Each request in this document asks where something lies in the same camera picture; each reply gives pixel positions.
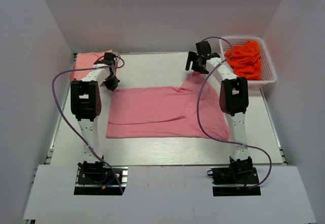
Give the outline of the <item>pink t shirt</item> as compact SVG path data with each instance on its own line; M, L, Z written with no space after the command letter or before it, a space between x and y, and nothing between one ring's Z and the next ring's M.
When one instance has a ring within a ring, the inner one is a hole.
M204 77L196 72L179 87L119 89L113 92L106 137L207 138L197 120L197 98ZM206 83L200 101L200 120L214 138L227 140L230 130L216 90Z

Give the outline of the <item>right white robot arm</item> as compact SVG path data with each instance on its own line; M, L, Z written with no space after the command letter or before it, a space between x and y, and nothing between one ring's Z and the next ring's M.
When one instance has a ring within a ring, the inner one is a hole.
M224 64L230 57L217 61L220 58L216 52L212 52L208 42L209 37L196 43L196 51L188 53L185 70L193 70L205 75L205 79L199 90L197 98L197 120L204 135L218 142L233 144L237 148L230 156L231 163L239 163L251 160L245 130L245 113L249 104L248 82L245 77L238 77ZM219 105L228 122L230 140L217 139L204 130L200 120L200 101L204 87L210 77L214 77L220 84Z

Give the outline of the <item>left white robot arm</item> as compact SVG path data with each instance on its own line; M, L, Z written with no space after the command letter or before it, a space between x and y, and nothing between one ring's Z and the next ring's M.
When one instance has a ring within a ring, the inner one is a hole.
M94 62L94 70L71 83L71 112L86 141L84 161L88 163L103 158L98 136L98 116L102 110L100 86L104 84L111 91L117 88L120 82L116 77L117 67L118 56L106 52Z

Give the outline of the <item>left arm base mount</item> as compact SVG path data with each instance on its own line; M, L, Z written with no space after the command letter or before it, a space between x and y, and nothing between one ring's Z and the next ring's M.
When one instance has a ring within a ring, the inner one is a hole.
M110 169L102 162L78 163L76 196L121 196L127 184L128 167Z

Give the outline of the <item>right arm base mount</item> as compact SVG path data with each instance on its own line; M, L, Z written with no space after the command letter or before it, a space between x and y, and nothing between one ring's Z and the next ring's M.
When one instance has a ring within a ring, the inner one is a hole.
M260 196L257 170L251 157L244 160L230 159L228 167L211 168L207 176L212 178L215 197Z

